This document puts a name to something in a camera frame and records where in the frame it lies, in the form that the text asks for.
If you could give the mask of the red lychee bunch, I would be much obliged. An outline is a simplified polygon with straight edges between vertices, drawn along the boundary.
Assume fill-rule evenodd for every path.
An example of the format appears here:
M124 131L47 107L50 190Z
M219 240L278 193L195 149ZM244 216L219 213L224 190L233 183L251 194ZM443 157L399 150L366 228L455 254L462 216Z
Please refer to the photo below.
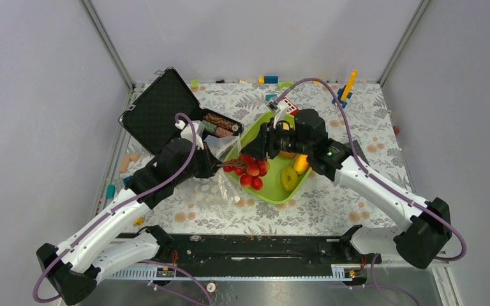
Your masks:
M240 153L237 158L225 161L222 169L226 173L234 173L243 188L259 191L264 187L262 178L268 173L270 164Z

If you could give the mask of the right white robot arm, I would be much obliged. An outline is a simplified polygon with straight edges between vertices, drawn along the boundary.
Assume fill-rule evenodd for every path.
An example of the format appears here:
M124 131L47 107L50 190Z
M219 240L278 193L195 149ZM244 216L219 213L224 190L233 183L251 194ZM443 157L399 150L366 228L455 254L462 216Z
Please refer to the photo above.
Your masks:
M412 194L381 176L353 150L328 136L318 112L297 112L294 123L285 128L270 119L241 153L257 160L275 158L281 151L305 155L314 172L349 187L374 204L397 225L392 248L407 263L427 268L451 239L449 205L440 198L429 201Z

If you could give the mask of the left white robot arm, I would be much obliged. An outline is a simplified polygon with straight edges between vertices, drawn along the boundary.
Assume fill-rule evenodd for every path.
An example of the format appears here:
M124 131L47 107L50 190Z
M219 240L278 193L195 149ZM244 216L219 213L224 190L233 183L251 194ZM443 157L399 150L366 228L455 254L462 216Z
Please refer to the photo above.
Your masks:
M147 259L168 260L174 240L160 226L148 226L120 245L109 244L135 219L171 197L178 185L191 178L211 178L220 167L221 161L206 145L174 138L82 229L58 245L45 243L36 251L43 277L65 304L75 305L123 268Z

